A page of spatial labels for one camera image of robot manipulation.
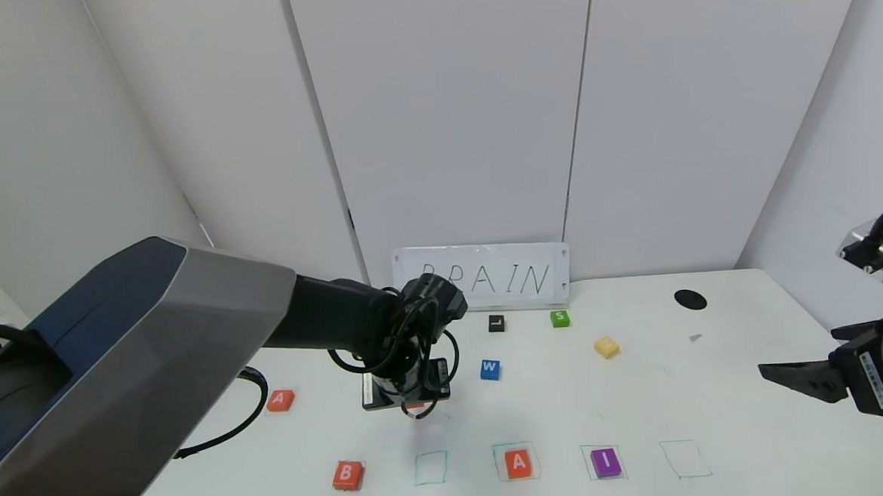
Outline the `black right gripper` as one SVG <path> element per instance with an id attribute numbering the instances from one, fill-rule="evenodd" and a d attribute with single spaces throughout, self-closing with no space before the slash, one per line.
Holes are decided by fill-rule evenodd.
<path id="1" fill-rule="evenodd" d="M 851 394 L 864 414 L 883 415 L 883 318 L 833 328 L 830 361 L 758 365 L 763 379 L 834 404 Z"/>

